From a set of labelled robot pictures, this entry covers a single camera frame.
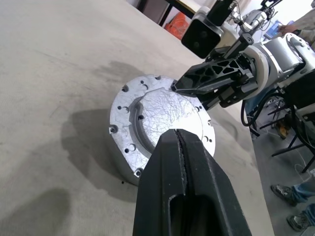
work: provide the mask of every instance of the human hand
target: human hand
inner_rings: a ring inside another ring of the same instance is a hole
[[[282,33],[282,35],[285,35],[286,33],[292,33],[296,31],[298,28],[295,25],[288,25],[288,26],[279,26],[278,32]]]

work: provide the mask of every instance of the metal disc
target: metal disc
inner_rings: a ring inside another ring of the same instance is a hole
[[[214,155],[211,118],[196,97],[171,91],[173,82],[165,76],[137,77],[118,92],[112,104],[107,142],[121,174],[133,184],[138,184],[160,135],[168,129],[196,134]]]

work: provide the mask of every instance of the orange object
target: orange object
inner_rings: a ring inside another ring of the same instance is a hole
[[[178,39],[182,39],[188,25],[189,23],[186,21],[185,15],[179,12],[164,28]]]

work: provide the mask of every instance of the scratched metal surface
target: scratched metal surface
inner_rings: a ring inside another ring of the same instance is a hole
[[[166,76],[134,78],[118,92],[111,106],[107,144],[120,173],[133,184],[137,185],[139,171],[146,167],[161,134],[169,129],[196,134],[207,151],[212,156],[215,153],[210,116],[196,97],[170,91],[173,82]]]
[[[2,0],[0,31],[1,235],[131,235],[137,188],[112,164],[107,110],[130,78],[201,60],[124,0]],[[252,234],[273,235],[239,109],[210,116]]]

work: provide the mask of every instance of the jeans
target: jeans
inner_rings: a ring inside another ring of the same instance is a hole
[[[305,203],[309,197],[315,196],[315,178],[312,176],[308,181],[292,187],[293,199],[297,203]],[[315,226],[315,204],[309,204],[303,213],[310,223]]]

